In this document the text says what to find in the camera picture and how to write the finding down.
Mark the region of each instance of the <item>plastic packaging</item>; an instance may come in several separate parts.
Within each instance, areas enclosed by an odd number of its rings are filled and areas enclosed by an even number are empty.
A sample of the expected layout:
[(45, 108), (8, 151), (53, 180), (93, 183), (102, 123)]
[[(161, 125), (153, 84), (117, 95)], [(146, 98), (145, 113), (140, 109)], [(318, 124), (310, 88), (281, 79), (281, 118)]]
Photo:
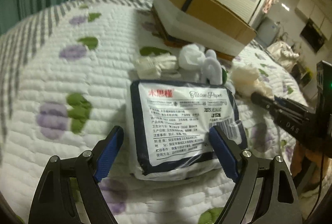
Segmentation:
[(222, 85), (138, 80), (128, 90), (130, 170), (138, 179), (181, 180), (220, 168), (208, 131), (247, 140), (235, 99)]

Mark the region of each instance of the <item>cardboard box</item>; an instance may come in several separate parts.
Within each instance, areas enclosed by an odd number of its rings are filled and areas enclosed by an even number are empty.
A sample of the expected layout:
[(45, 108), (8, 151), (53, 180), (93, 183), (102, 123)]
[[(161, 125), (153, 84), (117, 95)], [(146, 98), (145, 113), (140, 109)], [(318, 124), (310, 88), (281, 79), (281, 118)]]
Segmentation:
[(154, 0), (152, 11), (165, 43), (195, 42), (233, 58), (256, 36), (216, 0)]

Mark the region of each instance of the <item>quilted bedspread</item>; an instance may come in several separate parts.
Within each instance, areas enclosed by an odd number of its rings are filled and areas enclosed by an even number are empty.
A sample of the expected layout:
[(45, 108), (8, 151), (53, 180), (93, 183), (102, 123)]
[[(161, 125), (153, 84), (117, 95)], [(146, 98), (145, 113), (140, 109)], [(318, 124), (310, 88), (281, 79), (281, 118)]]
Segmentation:
[[(157, 48), (177, 54), (153, 34), (149, 11), (95, 3), (72, 9), (53, 29), (20, 77), (3, 153), (0, 190), (25, 222), (39, 177), (52, 155), (78, 156), (115, 125), (126, 128), (126, 92), (137, 79), (133, 60)], [(293, 78), (263, 51), (246, 47), (233, 64), (253, 64), (273, 93), (305, 104)], [(249, 148), (260, 157), (282, 155), (288, 166), (295, 140), (262, 109), (236, 96)], [(128, 169), (128, 140), (102, 194), (121, 223), (195, 224), (211, 208), (223, 207), (234, 187), (222, 169), (172, 182), (138, 180)], [(88, 223), (80, 196), (77, 207)]]

